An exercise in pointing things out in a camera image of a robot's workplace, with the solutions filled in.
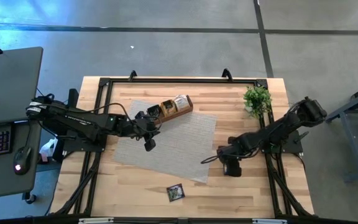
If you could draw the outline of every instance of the potted plant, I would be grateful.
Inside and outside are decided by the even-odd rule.
[[[272,99],[267,89],[263,86],[248,86],[247,90],[244,94],[244,104],[252,117],[259,119],[261,114],[271,111]]]

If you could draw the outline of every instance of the gray floor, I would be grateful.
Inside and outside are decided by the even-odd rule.
[[[0,197],[0,219],[26,216],[43,216],[52,202],[60,170],[38,172],[32,194],[37,200],[28,205],[22,201],[22,194]]]
[[[358,30],[358,0],[260,0],[266,29]],[[0,0],[0,23],[95,27],[195,27],[255,29],[252,0]],[[267,35],[274,77],[288,97],[317,99],[328,112],[358,90],[358,35]],[[4,50],[42,46],[39,88],[66,100],[85,75],[266,77],[258,34],[150,32],[47,32],[0,30]],[[358,221],[358,182],[341,124],[322,124],[304,138],[306,174],[314,210],[326,218]],[[56,177],[42,182],[54,183]],[[35,187],[42,184],[37,181]],[[51,189],[44,189],[50,198]],[[23,208],[18,198],[0,203]],[[45,213],[6,210],[0,218]]]

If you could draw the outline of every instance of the gray fabric mat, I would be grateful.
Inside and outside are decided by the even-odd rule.
[[[146,111],[152,103],[134,100],[129,116]],[[156,147],[144,149],[144,140],[120,138],[114,160],[161,173],[206,183],[209,164],[200,164],[213,156],[212,143],[216,116],[187,113],[162,124],[161,133],[154,137]]]

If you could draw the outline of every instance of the cable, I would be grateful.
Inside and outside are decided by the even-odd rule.
[[[209,162],[213,162],[216,159],[218,159],[219,157],[220,157],[219,155],[208,157],[208,158],[204,159],[203,161],[201,161],[201,164],[207,164]]]
[[[245,156],[234,155],[234,154],[222,154],[222,156],[231,156],[231,157],[237,157],[237,158],[241,158],[241,159],[249,159],[249,158],[256,156],[258,153],[259,153],[259,148],[257,148],[257,150],[255,150],[255,151],[248,152],[248,154]]]
[[[46,127],[44,127],[44,126],[41,124],[40,121],[38,121],[38,124],[41,126],[42,129],[46,130],[46,131],[49,132],[51,135],[53,135],[54,137],[56,137],[56,134],[53,133],[53,132],[51,132],[51,131],[49,131],[49,129],[47,129]]]
[[[41,91],[38,89],[38,87],[37,87],[37,91],[38,91],[42,96],[44,96],[44,94],[41,93]]]
[[[27,144],[29,143],[29,138],[30,138],[30,134],[31,134],[30,120],[28,120],[28,122],[29,122],[29,133],[27,134],[27,139],[25,140],[25,146],[27,146]]]
[[[280,149],[278,150],[278,153],[275,154],[271,154],[272,159],[274,159],[275,161],[277,161],[278,157],[281,156],[281,153],[283,152],[283,145],[280,145]]]
[[[303,170],[306,172],[305,162],[303,162],[302,157],[300,157],[297,153],[293,153],[293,155],[300,159],[300,161],[302,162],[302,165],[303,165]]]

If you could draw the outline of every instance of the black desk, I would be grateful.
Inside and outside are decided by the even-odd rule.
[[[36,121],[32,121],[31,125],[31,133],[28,143],[33,149],[31,168],[24,175],[16,175],[13,171],[14,154],[20,147],[25,146],[25,141],[29,132],[28,122],[13,124],[12,130],[15,133],[15,137],[12,142],[12,153],[0,155],[0,196],[30,192],[34,188],[41,127]]]
[[[42,59],[42,48],[7,50],[0,55],[0,123],[27,119],[25,107],[35,96]],[[0,196],[30,192],[34,187],[41,127],[31,123],[29,146],[33,148],[32,167],[25,175],[13,171],[13,157],[25,146],[28,122],[13,124],[12,152],[0,155]]]

